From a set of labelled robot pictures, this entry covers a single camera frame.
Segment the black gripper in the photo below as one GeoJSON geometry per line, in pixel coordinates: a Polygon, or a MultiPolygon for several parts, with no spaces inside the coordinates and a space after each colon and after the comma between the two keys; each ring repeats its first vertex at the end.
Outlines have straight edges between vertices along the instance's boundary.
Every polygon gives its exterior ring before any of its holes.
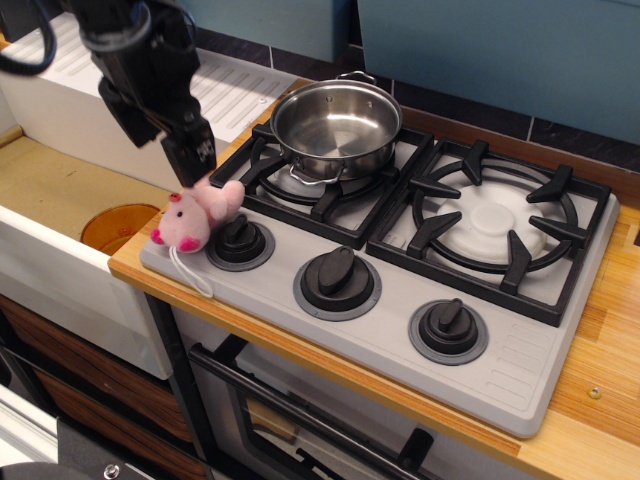
{"type": "Polygon", "coordinates": [[[217,168],[215,137],[190,93],[199,67],[189,31],[154,31],[143,39],[106,51],[92,60],[103,78],[99,94],[128,139],[142,148],[159,132],[165,155],[184,188],[217,168]]]}

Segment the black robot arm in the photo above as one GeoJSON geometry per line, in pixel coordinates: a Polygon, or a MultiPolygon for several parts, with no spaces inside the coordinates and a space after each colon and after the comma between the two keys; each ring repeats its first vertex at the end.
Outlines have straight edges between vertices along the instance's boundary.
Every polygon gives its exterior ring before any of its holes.
{"type": "Polygon", "coordinates": [[[138,148],[159,140],[184,187],[216,165],[215,138],[191,93],[196,27],[174,1],[67,1],[100,70],[99,94],[138,148]]]}

